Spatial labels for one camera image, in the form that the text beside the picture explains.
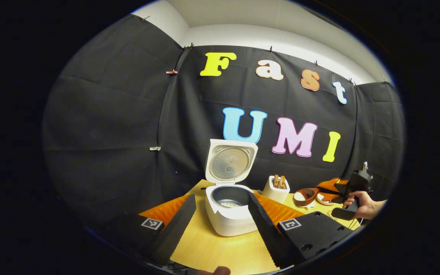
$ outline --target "wooden bowl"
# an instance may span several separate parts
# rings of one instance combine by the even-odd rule
[[[295,205],[297,207],[305,207],[305,206],[311,204],[313,202],[313,200],[315,200],[319,191],[320,191],[320,189],[318,189],[318,188],[300,189],[297,192],[301,193],[303,195],[303,197],[305,198],[305,200],[304,201],[295,200],[295,195],[293,195],[293,203],[295,203]]]

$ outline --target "screw hole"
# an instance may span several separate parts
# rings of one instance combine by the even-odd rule
[[[302,246],[302,250],[307,251],[308,249],[311,249],[312,247],[313,247],[313,245],[307,244],[307,245]]]

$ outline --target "colorful foam letter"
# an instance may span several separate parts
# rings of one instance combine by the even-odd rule
[[[337,92],[337,99],[339,99],[339,102],[342,104],[347,103],[347,99],[344,98],[344,92],[346,92],[346,89],[342,87],[341,83],[339,81],[332,83],[335,87],[335,91]]]
[[[296,151],[296,154],[304,158],[311,157],[311,145],[317,126],[313,123],[307,122],[297,134],[295,131],[295,124],[291,118],[278,117],[277,122],[280,125],[280,133],[278,136],[278,142],[271,151],[277,154],[286,153],[286,141],[290,154],[293,154],[296,148],[300,146],[300,149]]]
[[[338,132],[329,132],[328,136],[330,137],[330,141],[328,143],[327,152],[322,160],[325,162],[333,162],[335,160],[335,148],[337,148],[337,142],[341,139],[341,135]]]
[[[256,69],[256,73],[260,77],[264,78],[272,78],[274,80],[282,80],[283,75],[281,74],[281,66],[272,60],[259,60],[257,62],[259,67]]]
[[[316,71],[313,70],[303,70],[302,71],[302,79],[300,82],[305,89],[309,89],[311,91],[318,91],[320,89],[320,83],[317,80],[320,80],[320,75]]]
[[[228,59],[236,60],[237,55],[233,52],[207,52],[206,54],[206,64],[205,69],[199,72],[201,76],[219,76],[222,74],[221,71],[218,70],[218,67],[221,66],[222,70],[225,70],[228,67]]]
[[[222,111],[225,114],[225,122],[223,124],[223,138],[228,141],[246,141],[257,143],[262,132],[262,121],[267,117],[267,113],[262,111],[251,111],[250,116],[253,118],[252,131],[249,137],[239,136],[239,124],[244,110],[241,108],[227,107]]]

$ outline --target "black fabric backdrop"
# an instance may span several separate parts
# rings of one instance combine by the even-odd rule
[[[207,52],[234,52],[237,59],[221,76],[200,76]],[[281,65],[283,80],[255,73],[263,59]],[[177,75],[165,73],[173,68]],[[318,91],[300,84],[304,69],[320,75]],[[337,100],[335,81],[346,89],[346,105]],[[130,15],[86,44],[56,80],[44,114],[44,151],[61,198],[85,222],[108,221],[181,196],[204,179],[209,140],[223,139],[222,109],[237,107],[245,111],[240,136],[251,133],[250,111],[268,115],[242,184],[263,189],[278,174],[295,191],[348,176],[368,161],[375,195],[383,198],[397,178],[404,124],[401,105],[375,102],[398,101],[395,96],[390,85],[356,89],[310,61],[267,49],[212,45],[182,52],[153,24]],[[280,116],[291,118],[296,132],[306,122],[317,125],[311,157],[271,151]],[[341,139],[334,162],[324,162],[330,131]],[[153,146],[161,151],[150,151]]]

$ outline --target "ceiling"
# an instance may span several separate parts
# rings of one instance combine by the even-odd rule
[[[166,0],[190,28],[216,24],[248,24],[288,31],[344,54],[375,80],[391,77],[364,45],[346,31],[288,0]]]

